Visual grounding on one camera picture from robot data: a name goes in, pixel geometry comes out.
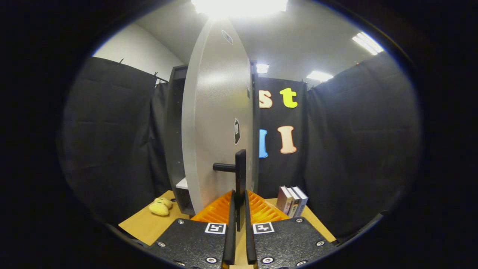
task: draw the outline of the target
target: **stack of books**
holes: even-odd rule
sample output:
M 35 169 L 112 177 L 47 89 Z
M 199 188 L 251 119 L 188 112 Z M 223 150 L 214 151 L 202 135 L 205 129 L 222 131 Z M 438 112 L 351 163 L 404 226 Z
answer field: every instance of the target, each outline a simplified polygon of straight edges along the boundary
M 300 217 L 309 197 L 299 187 L 279 187 L 277 208 L 291 218 Z

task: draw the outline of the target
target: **black curtain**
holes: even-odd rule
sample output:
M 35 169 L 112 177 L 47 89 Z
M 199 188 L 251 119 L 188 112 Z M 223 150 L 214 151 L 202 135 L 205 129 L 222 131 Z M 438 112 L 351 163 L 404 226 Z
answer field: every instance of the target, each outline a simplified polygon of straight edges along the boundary
M 66 180 L 112 225 L 155 198 L 148 160 L 155 83 L 151 74 L 92 57 L 68 96 L 59 134 Z
M 296 93 L 293 101 L 297 106 L 289 108 L 284 105 L 280 91 L 291 88 Z M 307 148 L 304 146 L 306 121 L 307 85 L 299 81 L 277 78 L 259 78 L 256 89 L 269 91 L 272 106 L 260 108 L 260 128 L 267 130 L 265 137 L 268 156 L 259 159 L 259 184 L 256 193 L 263 198 L 275 198 L 279 186 L 298 186 L 304 189 L 304 166 Z M 281 126 L 292 126 L 293 145 L 296 152 L 283 154 L 282 137 L 277 131 Z
M 417 168 L 410 81 L 380 53 L 307 92 L 308 206 L 337 237 L 387 209 Z
M 151 98 L 148 156 L 156 196 L 171 190 L 164 153 L 165 118 L 169 83 L 160 83 Z

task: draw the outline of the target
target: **plush toy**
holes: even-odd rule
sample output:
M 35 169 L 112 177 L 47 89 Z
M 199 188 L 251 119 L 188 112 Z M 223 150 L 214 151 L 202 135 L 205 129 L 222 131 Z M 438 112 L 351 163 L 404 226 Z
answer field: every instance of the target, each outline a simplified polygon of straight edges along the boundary
M 167 198 L 159 197 L 154 199 L 154 202 L 149 206 L 149 210 L 160 216 L 167 216 L 169 215 L 169 209 L 173 206 L 173 202 L 171 202 Z

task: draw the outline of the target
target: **wooden table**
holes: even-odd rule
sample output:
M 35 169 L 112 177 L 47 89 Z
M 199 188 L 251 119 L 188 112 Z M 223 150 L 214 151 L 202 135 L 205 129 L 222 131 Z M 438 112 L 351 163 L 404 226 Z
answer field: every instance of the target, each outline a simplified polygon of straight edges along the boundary
M 173 191 L 167 191 L 161 197 L 168 199 L 174 198 Z M 266 199 L 273 205 L 276 204 L 277 198 Z M 158 216 L 151 213 L 148 209 L 149 205 L 138 211 L 127 220 L 120 223 L 118 226 L 123 228 L 126 232 L 136 237 L 140 241 L 152 245 L 160 235 L 173 223 L 177 218 L 189 219 L 189 215 L 182 214 L 176 203 L 173 203 L 173 207 L 169 210 L 168 216 Z M 307 219 L 317 231 L 322 234 L 327 241 L 335 241 L 335 237 L 327 230 L 327 228 L 320 222 L 320 220 L 312 213 L 309 207 L 305 207 L 302 213 L 302 217 Z M 252 265 L 247 264 L 246 255 L 246 234 L 244 227 L 240 232 L 236 232 L 236 264 L 231 265 L 230 269 L 250 269 Z

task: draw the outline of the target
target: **ceiling light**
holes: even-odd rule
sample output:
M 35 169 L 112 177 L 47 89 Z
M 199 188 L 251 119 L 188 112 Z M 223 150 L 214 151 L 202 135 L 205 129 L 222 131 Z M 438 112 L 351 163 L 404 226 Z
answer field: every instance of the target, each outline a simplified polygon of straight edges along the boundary
M 379 52 L 383 51 L 383 48 L 364 32 L 358 33 L 356 36 L 352 37 L 352 40 L 368 50 L 372 55 L 377 55 Z
M 288 0 L 191 0 L 197 13 L 212 18 L 263 16 L 285 11 Z
M 321 82 L 326 82 L 327 80 L 333 78 L 334 76 L 332 75 L 329 75 L 327 73 L 324 73 L 324 72 L 320 72 L 320 71 L 312 71 L 312 73 L 310 73 L 307 78 L 310 78 L 310 79 L 315 79 L 315 80 L 319 80 Z
M 256 64 L 257 73 L 258 74 L 265 74 L 267 70 L 269 70 L 269 65 L 266 64 Z

